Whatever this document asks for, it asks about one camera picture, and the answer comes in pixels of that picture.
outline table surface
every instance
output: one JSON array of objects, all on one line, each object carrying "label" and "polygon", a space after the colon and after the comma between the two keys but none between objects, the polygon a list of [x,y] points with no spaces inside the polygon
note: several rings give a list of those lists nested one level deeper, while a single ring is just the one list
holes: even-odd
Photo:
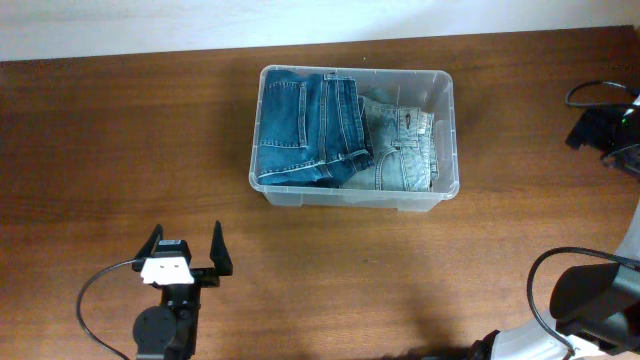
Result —
[{"label": "table surface", "polygon": [[[461,189],[428,213],[271,206],[247,180],[268,64],[442,69],[454,80]],[[467,346],[531,318],[534,259],[614,251],[640,185],[565,137],[579,82],[638,84],[631,27],[0,64],[0,353],[113,359],[74,317],[96,271],[161,223],[207,266],[216,220],[235,274],[202,293],[194,359],[372,359]],[[537,277],[544,308],[559,256]],[[118,270],[83,304],[134,356],[160,293]]]}]

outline wood grain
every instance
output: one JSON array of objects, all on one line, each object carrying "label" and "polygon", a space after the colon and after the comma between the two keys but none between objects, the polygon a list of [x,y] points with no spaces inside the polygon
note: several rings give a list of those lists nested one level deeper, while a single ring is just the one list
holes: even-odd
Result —
[{"label": "wood grain", "polygon": [[[272,207],[247,180],[268,64],[442,69],[454,79],[461,191],[422,213]],[[638,84],[632,27],[0,63],[0,353],[112,359],[74,301],[156,223],[206,265],[216,220],[236,273],[202,294],[194,359],[371,359],[466,346],[531,317],[540,253],[613,251],[640,185],[564,139],[592,79]],[[541,307],[557,277],[541,268]],[[159,301],[134,273],[100,280],[87,322],[133,356]]]}]

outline dark blue jeans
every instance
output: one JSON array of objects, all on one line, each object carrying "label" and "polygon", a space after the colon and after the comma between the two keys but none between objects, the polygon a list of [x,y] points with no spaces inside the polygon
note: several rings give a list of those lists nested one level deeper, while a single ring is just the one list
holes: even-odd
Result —
[{"label": "dark blue jeans", "polygon": [[353,79],[269,71],[258,134],[258,183],[344,184],[374,164],[365,129]]}]

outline jeans pocket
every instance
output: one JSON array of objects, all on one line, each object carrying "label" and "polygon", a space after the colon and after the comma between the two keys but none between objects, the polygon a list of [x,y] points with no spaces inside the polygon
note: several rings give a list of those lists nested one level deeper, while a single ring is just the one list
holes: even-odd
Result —
[{"label": "jeans pocket", "polygon": [[269,84],[262,98],[259,146],[304,148],[307,87],[304,82]]}]

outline white label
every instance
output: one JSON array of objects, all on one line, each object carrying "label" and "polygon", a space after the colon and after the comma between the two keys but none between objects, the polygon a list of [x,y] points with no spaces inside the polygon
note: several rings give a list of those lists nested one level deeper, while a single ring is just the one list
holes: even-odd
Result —
[{"label": "white label", "polygon": [[160,240],[158,245],[178,245],[182,240]]}]

